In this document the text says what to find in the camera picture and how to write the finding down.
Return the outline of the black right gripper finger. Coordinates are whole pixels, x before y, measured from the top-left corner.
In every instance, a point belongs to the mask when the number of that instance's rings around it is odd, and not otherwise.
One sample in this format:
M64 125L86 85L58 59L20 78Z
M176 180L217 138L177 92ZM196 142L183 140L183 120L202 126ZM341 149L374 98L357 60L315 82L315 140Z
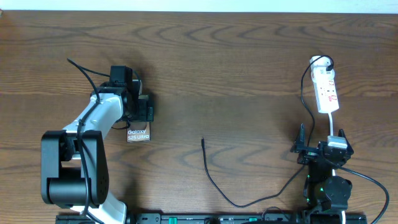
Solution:
M346 148L351 147L351 144L347 140L346 134L343 129L339 129L338 131L338 137L342 140L343 143L345 143Z
M300 125L299 132L294 141L294 144L299 146L305 145L305 126L303 123Z

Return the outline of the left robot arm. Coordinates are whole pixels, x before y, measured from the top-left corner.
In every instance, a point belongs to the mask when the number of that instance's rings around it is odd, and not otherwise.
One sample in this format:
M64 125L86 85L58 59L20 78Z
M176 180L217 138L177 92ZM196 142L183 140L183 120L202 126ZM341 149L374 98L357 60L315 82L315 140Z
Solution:
M153 120L140 80L109 81L94 88L70 124L41 139L42 200L70 211L56 223L135 223L126 202L111 193L104 140L114 124Z

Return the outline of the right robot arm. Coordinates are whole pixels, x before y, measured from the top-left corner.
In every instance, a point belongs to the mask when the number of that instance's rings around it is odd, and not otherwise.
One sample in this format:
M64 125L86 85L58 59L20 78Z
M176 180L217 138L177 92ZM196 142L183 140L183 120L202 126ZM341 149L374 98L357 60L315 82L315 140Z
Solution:
M300 211L298 217L302 223L344 223L348 199L353 188L352 182L335 174L354 154L344 131L337 136L328 136L317 147L305 144L304 125L290 149L297 153L297 163L308 166L303 196L307 208Z

